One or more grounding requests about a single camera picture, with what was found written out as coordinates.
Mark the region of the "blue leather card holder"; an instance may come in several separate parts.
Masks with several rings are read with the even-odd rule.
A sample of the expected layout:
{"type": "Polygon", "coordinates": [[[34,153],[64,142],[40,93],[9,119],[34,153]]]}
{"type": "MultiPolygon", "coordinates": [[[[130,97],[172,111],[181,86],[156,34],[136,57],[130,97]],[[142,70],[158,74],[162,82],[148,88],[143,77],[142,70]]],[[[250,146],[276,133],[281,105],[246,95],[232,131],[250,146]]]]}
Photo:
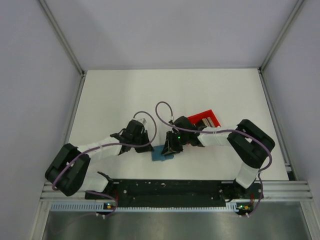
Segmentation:
{"type": "Polygon", "coordinates": [[[166,161],[166,160],[171,160],[174,158],[173,154],[170,155],[163,155],[162,150],[164,149],[164,145],[157,145],[153,147],[153,151],[151,152],[151,160],[153,162],[157,161],[166,161]]]}

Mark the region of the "red plastic bin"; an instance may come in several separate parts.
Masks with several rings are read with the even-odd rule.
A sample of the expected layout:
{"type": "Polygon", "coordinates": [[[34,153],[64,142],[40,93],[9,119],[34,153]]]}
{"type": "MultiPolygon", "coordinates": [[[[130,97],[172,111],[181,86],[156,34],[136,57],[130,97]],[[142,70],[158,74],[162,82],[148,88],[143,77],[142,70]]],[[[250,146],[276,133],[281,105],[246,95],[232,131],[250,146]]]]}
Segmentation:
{"type": "Polygon", "coordinates": [[[205,126],[217,128],[221,126],[220,122],[211,109],[188,116],[187,118],[193,125],[196,125],[197,127],[205,126]]]}

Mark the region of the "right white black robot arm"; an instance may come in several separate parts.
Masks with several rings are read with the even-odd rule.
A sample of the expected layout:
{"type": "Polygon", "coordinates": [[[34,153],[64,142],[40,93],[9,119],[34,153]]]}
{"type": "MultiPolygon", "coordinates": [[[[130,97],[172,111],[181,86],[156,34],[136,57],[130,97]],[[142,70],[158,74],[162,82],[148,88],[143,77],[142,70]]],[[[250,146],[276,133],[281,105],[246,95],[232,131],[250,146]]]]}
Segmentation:
{"type": "Polygon", "coordinates": [[[233,185],[233,192],[239,198],[245,198],[252,191],[252,184],[266,158],[275,147],[275,141],[248,119],[243,119],[234,127],[197,126],[181,116],[170,121],[171,131],[166,133],[166,140],[161,155],[181,153],[184,145],[193,147],[225,146],[232,147],[242,160],[242,164],[233,185]]]}

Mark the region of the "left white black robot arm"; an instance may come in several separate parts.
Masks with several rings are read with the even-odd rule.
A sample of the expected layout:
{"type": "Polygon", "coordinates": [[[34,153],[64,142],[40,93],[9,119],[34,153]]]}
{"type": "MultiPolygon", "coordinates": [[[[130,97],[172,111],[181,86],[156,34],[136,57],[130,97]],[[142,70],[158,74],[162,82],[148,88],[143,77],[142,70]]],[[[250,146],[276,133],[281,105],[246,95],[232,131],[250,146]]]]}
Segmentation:
{"type": "Polygon", "coordinates": [[[109,198],[114,191],[111,181],[102,171],[93,172],[89,168],[131,148],[137,153],[152,151],[146,122],[144,118],[133,118],[126,128],[100,141],[82,146],[63,145],[45,172],[46,180],[53,184],[54,190],[67,197],[78,191],[95,191],[102,198],[109,198]]]}

